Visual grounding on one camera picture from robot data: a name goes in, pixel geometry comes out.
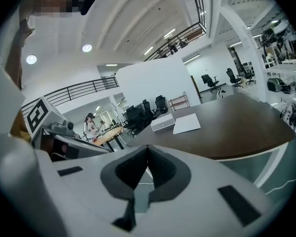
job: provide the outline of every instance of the white paper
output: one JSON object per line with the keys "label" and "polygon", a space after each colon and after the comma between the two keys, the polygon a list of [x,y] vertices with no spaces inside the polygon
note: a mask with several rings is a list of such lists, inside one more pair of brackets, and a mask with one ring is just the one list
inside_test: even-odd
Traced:
{"label": "white paper", "polygon": [[197,119],[196,114],[191,114],[182,118],[177,118],[176,124],[173,129],[173,134],[188,132],[200,129],[201,125]]}

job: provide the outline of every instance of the white box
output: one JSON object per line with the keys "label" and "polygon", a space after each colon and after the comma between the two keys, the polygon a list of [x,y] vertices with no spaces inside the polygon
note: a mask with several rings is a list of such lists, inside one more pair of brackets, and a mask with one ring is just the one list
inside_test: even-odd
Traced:
{"label": "white box", "polygon": [[177,118],[176,125],[173,129],[173,134],[188,132],[196,129],[200,129],[201,125],[199,124],[196,114],[191,114],[184,116],[182,118]]}
{"label": "white box", "polygon": [[155,132],[155,131],[169,127],[174,124],[175,124],[174,118],[173,118],[172,114],[170,113],[166,116],[163,116],[163,117],[153,120],[150,125],[151,125],[152,130]]}

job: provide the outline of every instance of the ceiling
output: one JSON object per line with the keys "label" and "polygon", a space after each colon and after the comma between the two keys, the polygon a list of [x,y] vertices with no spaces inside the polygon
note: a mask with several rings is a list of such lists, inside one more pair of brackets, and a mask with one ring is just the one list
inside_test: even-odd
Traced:
{"label": "ceiling", "polygon": [[95,0],[85,16],[31,17],[29,25],[35,31],[22,49],[25,74],[38,67],[26,63],[28,55],[36,55],[38,64],[81,52],[84,44],[91,44],[92,51],[117,51],[145,60],[144,53],[157,40],[173,28],[176,34],[188,26],[176,0]]}
{"label": "ceiling", "polygon": [[[239,15],[247,27],[251,26],[259,15],[267,8],[272,0],[228,0],[228,5]],[[274,19],[285,17],[282,9],[275,5],[267,15],[251,30],[253,36],[262,33],[262,28],[267,27]],[[215,37],[216,42],[225,41],[227,45],[240,41],[229,22],[220,15],[218,25],[219,34]]]}

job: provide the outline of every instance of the ceiling light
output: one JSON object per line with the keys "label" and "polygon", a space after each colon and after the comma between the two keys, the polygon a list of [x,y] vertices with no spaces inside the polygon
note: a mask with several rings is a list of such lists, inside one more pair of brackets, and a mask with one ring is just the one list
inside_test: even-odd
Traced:
{"label": "ceiling light", "polygon": [[200,54],[198,54],[198,55],[196,55],[196,56],[194,56],[194,57],[190,58],[190,59],[189,59],[189,60],[187,60],[187,61],[185,61],[185,62],[184,62],[184,64],[185,64],[185,63],[188,63],[188,62],[190,62],[191,60],[194,60],[194,59],[196,59],[198,56],[200,56]]}
{"label": "ceiling light", "polygon": [[164,37],[167,38],[168,35],[170,35],[171,33],[173,33],[176,29],[171,30],[170,32],[168,32]]}
{"label": "ceiling light", "polygon": [[[262,35],[262,34],[255,35],[255,36],[253,36],[253,38],[260,37],[261,35]],[[230,45],[229,47],[233,47],[233,46],[236,46],[236,45],[241,44],[241,43],[242,43],[242,42],[240,41],[240,42],[237,42],[237,43],[235,43],[235,44]]]}
{"label": "ceiling light", "polygon": [[235,43],[235,44],[230,45],[229,47],[233,47],[233,46],[236,46],[236,45],[241,44],[241,43],[242,43],[242,42],[240,41],[240,42],[237,42],[237,43]]}
{"label": "ceiling light", "polygon": [[153,49],[153,46],[151,48],[149,48],[144,55],[148,54],[152,49]]}
{"label": "ceiling light", "polygon": [[84,45],[83,47],[82,47],[82,51],[83,52],[90,52],[92,50],[92,46],[90,45],[90,44],[87,44],[87,45]]}
{"label": "ceiling light", "polygon": [[37,58],[36,58],[36,56],[33,55],[33,54],[29,55],[29,56],[26,58],[26,62],[27,62],[28,64],[31,64],[31,65],[34,64],[36,61],[37,61]]}

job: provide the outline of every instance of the desk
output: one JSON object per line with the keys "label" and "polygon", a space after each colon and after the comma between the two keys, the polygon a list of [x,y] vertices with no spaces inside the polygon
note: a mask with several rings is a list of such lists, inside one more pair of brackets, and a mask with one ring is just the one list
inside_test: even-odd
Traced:
{"label": "desk", "polygon": [[237,93],[206,104],[177,110],[174,119],[196,113],[201,129],[173,134],[173,126],[144,129],[129,146],[152,144],[211,159],[253,156],[291,141],[294,131],[267,103]]}
{"label": "desk", "polygon": [[282,61],[282,64],[296,64],[296,59]]}
{"label": "desk", "polygon": [[115,139],[115,141],[117,142],[117,144],[119,145],[119,147],[121,149],[124,149],[124,147],[122,146],[122,144],[120,143],[120,141],[118,140],[118,135],[122,132],[123,127],[117,127],[114,128],[110,131],[108,131],[106,134],[104,134],[103,136],[99,137],[94,144],[97,146],[101,146],[103,144],[107,144],[107,146],[109,147],[109,149],[114,152],[112,146],[110,145],[109,141],[111,141],[112,139]]}

